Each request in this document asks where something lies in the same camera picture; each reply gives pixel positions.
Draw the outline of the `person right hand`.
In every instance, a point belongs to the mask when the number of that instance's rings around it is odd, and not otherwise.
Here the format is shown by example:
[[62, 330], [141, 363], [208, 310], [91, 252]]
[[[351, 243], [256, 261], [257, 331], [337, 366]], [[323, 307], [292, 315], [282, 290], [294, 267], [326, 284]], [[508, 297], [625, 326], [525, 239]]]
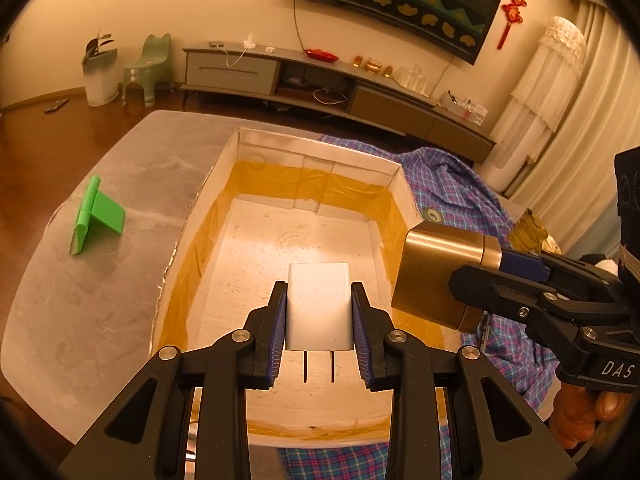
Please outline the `person right hand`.
[[598, 422], [612, 422], [622, 416], [630, 401], [628, 393], [592, 393], [563, 384], [554, 397], [547, 426], [562, 448], [572, 450], [593, 436]]

